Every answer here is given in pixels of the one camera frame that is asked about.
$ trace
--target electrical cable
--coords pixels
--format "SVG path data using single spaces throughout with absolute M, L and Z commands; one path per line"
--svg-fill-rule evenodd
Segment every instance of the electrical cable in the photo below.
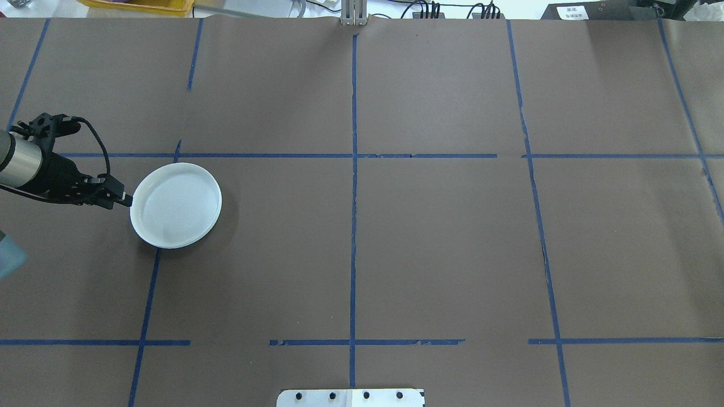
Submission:
M 331 13 L 338 13 L 338 12 L 341 12 L 341 11 L 342 11 L 342 9 L 339 9 L 339 10 L 330 9 L 329 7 L 325 6 L 324 4 L 320 4 L 320 3 L 317 3 L 316 1 L 312 1 L 312 0 L 306 0 L 306 2 L 307 2 L 307 3 L 314 4 L 315 6 L 320 6 L 321 8 L 323 8 L 323 9 L 325 9 L 325 10 L 327 10 L 328 12 L 331 12 Z
M 400 16 L 400 19 L 405 18 L 405 14 L 407 14 L 407 11 L 410 9 L 410 7 L 414 6 L 415 4 L 420 4 L 420 15 L 422 15 L 424 8 L 422 7 L 423 4 L 425 7 L 427 7 L 427 1 L 425 0 L 415 0 L 414 2 L 410 3 L 403 12 L 403 15 Z
M 483 8 L 483 11 L 481 12 L 482 14 L 485 13 L 485 4 L 478 3 L 478 4 L 476 4 L 476 5 L 474 5 L 474 6 L 472 6 L 472 7 L 470 8 L 470 11 L 468 12 L 468 16 L 465 17 L 466 20 L 467 20 L 468 18 L 470 18 L 471 15 L 473 15 L 473 10 L 475 10 L 475 7 L 477 7 L 477 6 L 480 6 L 480 7 Z
M 406 0 L 387 0 L 391 1 L 392 3 L 402 3 L 402 4 L 410 4 L 410 3 L 416 3 L 416 1 L 406 1 Z M 472 4 L 440 4 L 441 6 L 446 7 L 471 7 Z
M 487 9 L 485 7 L 483 7 L 483 14 L 480 14 L 481 19 L 493 20 L 493 19 L 500 18 L 500 8 L 498 6 L 496 6 L 495 3 L 493 3 L 493 0 L 490 0 L 490 3 L 488 4 Z

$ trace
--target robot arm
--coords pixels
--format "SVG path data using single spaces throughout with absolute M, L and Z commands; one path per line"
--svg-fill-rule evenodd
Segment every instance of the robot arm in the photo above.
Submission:
M 103 151 L 106 172 L 91 177 L 75 163 L 53 152 L 55 140 L 88 126 Z M 111 176 L 108 152 L 91 124 L 82 117 L 43 113 L 30 124 L 18 123 L 10 133 L 0 133 L 0 189 L 50 204 L 131 206 L 133 197 Z

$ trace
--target gray object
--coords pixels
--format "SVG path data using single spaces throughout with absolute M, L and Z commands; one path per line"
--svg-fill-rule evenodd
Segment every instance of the gray object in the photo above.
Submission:
M 18 188 L 35 177 L 43 154 L 38 146 L 9 133 L 0 133 L 0 185 Z
M 7 277 L 28 260 L 28 255 L 0 230 L 0 280 Z

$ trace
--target blue tape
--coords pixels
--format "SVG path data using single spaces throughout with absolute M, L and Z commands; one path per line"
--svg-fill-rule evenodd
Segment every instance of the blue tape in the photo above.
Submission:
M 183 140 L 179 140 L 179 143 L 176 145 L 176 151 L 174 152 L 174 163 L 177 163 L 179 161 L 179 155 L 181 154 L 181 142 Z
M 350 255 L 350 389 L 355 388 L 357 339 L 357 35 L 352 37 L 352 236 Z
M 359 154 L 362 159 L 496 159 L 497 154 Z
M 161 249 L 156 249 L 156 258 L 153 261 L 153 273 L 151 274 L 151 284 L 148 286 L 148 297 L 146 299 L 146 311 L 143 314 L 143 325 L 140 330 L 140 340 L 138 341 L 138 354 L 136 355 L 136 364 L 133 369 L 133 380 L 131 382 L 131 391 L 128 397 L 128 407 L 133 407 L 135 403 L 135 393 L 138 388 L 138 378 L 140 376 L 140 366 L 143 363 L 143 348 L 146 346 L 146 334 L 148 333 L 148 320 L 151 318 L 151 305 L 153 304 L 153 293 L 156 291 L 156 278 L 159 275 L 159 264 L 161 263 Z
M 357 345 L 365 346 L 457 346 L 463 342 L 464 339 L 357 339 Z
M 184 158 L 218 159 L 351 159 L 352 154 L 306 154 L 306 153 L 182 153 Z
M 533 159 L 698 159 L 696 154 L 531 154 Z
M 144 346 L 191 346 L 190 340 L 147 340 Z
M 284 339 L 270 340 L 269 346 L 349 346 L 348 339 Z
M 543 250 L 543 264 L 545 268 L 546 283 L 548 286 L 548 301 L 550 303 L 550 313 L 553 320 L 553 332 L 556 340 L 560 339 L 560 328 L 558 326 L 558 312 L 555 306 L 555 295 L 553 293 L 553 279 L 550 275 L 550 262 L 548 260 L 548 248 L 545 242 L 545 231 L 543 230 L 543 216 L 541 215 L 540 201 L 538 199 L 538 187 L 536 186 L 536 179 L 533 168 L 533 159 L 531 152 L 531 143 L 528 135 L 528 126 L 526 125 L 526 119 L 523 115 L 523 92 L 521 91 L 521 79 L 518 74 L 518 62 L 515 58 L 515 45 L 513 42 L 513 26 L 510 24 L 510 20 L 505 21 L 508 24 L 508 42 L 510 43 L 510 58 L 513 62 L 513 76 L 515 77 L 515 89 L 518 93 L 518 109 L 521 114 L 521 127 L 523 128 L 523 134 L 525 135 L 526 143 L 526 155 L 528 157 L 528 171 L 531 178 L 531 189 L 533 190 L 533 203 L 536 209 L 536 220 L 538 222 L 538 234 L 541 240 L 541 249 Z M 563 358 L 563 346 L 556 344 L 556 351 L 558 353 L 558 369 L 560 371 L 560 382 L 563 387 L 563 401 L 565 407 L 571 407 L 571 397 L 568 392 L 568 376 L 565 373 L 565 360 Z
M 101 153 L 63 153 L 67 158 L 96 158 Z M 109 153 L 111 158 L 215 158 L 215 159 L 351 159 L 336 153 Z M 496 159 L 497 154 L 357 154 L 358 159 Z
M 98 158 L 103 157 L 102 153 L 61 153 L 66 158 Z M 132 159 L 132 158 L 172 158 L 174 154 L 171 153 L 108 153 L 108 157 L 117 159 Z
M 82 340 L 82 339 L 1 339 L 7 346 L 138 346 L 138 340 Z
M 25 72 L 25 78 L 22 80 L 22 85 L 20 86 L 20 92 L 17 93 L 17 98 L 15 99 L 15 106 L 12 108 L 12 112 L 10 113 L 10 121 L 7 123 L 6 131 L 10 131 L 10 128 L 12 127 L 12 123 L 15 121 L 15 115 L 17 114 L 17 110 L 20 108 L 20 101 L 22 100 L 22 96 L 25 94 L 25 88 L 28 86 L 28 81 L 30 80 L 30 73 L 33 72 L 33 67 L 35 66 L 35 61 L 38 60 L 38 54 L 41 52 L 41 47 L 43 46 L 43 41 L 45 40 L 45 34 L 48 32 L 48 26 L 50 25 L 50 19 L 46 18 L 46 22 L 43 25 L 43 31 L 41 31 L 41 36 L 38 38 L 38 44 L 35 45 L 35 52 L 33 52 L 33 58 L 30 59 L 30 64 L 28 65 L 28 70 Z
M 0 339 L 0 346 L 138 346 L 137 339 Z M 191 346 L 190 340 L 147 340 L 146 346 Z
M 457 346 L 464 339 L 355 339 L 355 346 Z M 348 346 L 347 339 L 284 339 L 270 340 L 269 346 Z
M 724 343 L 724 337 L 569 337 L 528 339 L 529 345 L 614 345 L 626 343 Z
M 191 92 L 193 85 L 193 73 L 196 71 L 196 57 L 198 56 L 198 44 L 201 42 L 201 30 L 203 29 L 203 18 L 198 19 L 198 28 L 196 29 L 196 44 L 193 46 L 193 58 L 191 59 L 191 69 L 188 72 L 187 89 Z
M 683 91 L 681 90 L 681 84 L 679 83 L 678 75 L 676 74 L 676 68 L 674 67 L 673 59 L 671 58 L 671 53 L 669 52 L 669 44 L 666 40 L 666 31 L 664 30 L 664 23 L 661 19 L 658 20 L 659 22 L 659 34 L 661 34 L 661 42 L 664 45 L 664 52 L 666 53 L 666 59 L 669 62 L 669 69 L 671 70 L 671 76 L 674 79 L 674 84 L 676 85 L 676 92 L 679 95 L 679 100 L 681 100 L 681 106 L 683 107 L 683 112 L 686 115 L 686 121 L 689 123 L 689 129 L 691 130 L 691 136 L 694 137 L 694 143 L 696 144 L 696 151 L 699 153 L 699 158 L 702 161 L 702 167 L 704 168 L 704 173 L 707 176 L 707 182 L 709 183 L 709 190 L 712 193 L 712 196 L 714 197 L 714 205 L 716 206 L 717 213 L 719 214 L 719 222 L 721 222 L 722 226 L 724 226 L 724 211 L 722 210 L 722 204 L 719 200 L 719 194 L 717 193 L 717 189 L 714 186 L 714 181 L 712 180 L 711 172 L 709 171 L 709 165 L 707 164 L 707 160 L 704 158 L 704 152 L 702 150 L 702 144 L 699 142 L 699 135 L 696 133 L 696 128 L 694 127 L 694 121 L 691 119 L 691 112 L 689 111 L 689 105 L 686 103 L 686 98 L 683 95 Z

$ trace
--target black cable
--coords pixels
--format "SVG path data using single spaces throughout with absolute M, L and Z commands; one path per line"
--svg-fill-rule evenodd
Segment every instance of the black cable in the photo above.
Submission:
M 402 4 L 410 4 L 410 3 L 416 3 L 417 1 L 405 1 L 405 0 L 387 0 L 391 1 L 392 3 L 402 3 Z M 471 4 L 440 4 L 441 6 L 446 7 L 470 7 Z
M 108 150 L 106 150 L 106 146 L 103 144 L 103 141 L 101 141 L 101 136 L 98 135 L 96 132 L 96 129 L 93 128 L 93 126 L 82 117 L 76 117 L 73 116 L 70 118 L 71 122 L 79 122 L 83 123 L 86 126 L 88 126 L 88 129 L 90 130 L 90 133 L 93 134 L 93 137 L 98 141 L 98 145 L 101 147 L 101 151 L 103 151 L 103 159 L 106 161 L 106 174 L 111 173 L 111 160 L 108 158 Z
M 490 0 L 490 3 L 486 7 L 483 7 L 483 14 L 480 14 L 481 19 L 488 19 L 493 20 L 495 18 L 500 18 L 500 8 L 493 3 L 493 0 Z
M 320 3 L 317 3 L 316 1 L 312 1 L 312 0 L 307 0 L 307 3 L 314 4 L 315 6 L 320 6 L 321 8 L 327 10 L 328 12 L 332 12 L 332 13 L 338 13 L 338 12 L 342 11 L 342 9 L 339 9 L 339 10 L 330 9 L 329 7 L 325 6 L 324 4 L 320 4 Z
M 473 10 L 475 10 L 475 7 L 477 7 L 477 6 L 480 6 L 480 7 L 483 8 L 483 10 L 481 11 L 482 14 L 485 13 L 485 4 L 478 3 L 478 4 L 476 4 L 476 5 L 474 5 L 474 6 L 472 6 L 472 7 L 470 8 L 470 11 L 468 12 L 468 16 L 465 17 L 466 20 L 467 20 L 468 18 L 470 18 L 471 15 L 473 15 Z
M 424 10 L 422 6 L 423 6 L 423 4 L 424 4 L 425 6 L 427 6 L 427 1 L 425 1 L 425 0 L 415 0 L 414 2 L 410 3 L 410 4 L 405 8 L 405 11 L 403 12 L 403 15 L 400 16 L 400 19 L 405 18 L 405 14 L 407 14 L 407 11 L 410 9 L 410 7 L 414 6 L 415 4 L 420 4 L 420 15 L 422 16 L 422 12 L 423 12 L 423 10 Z

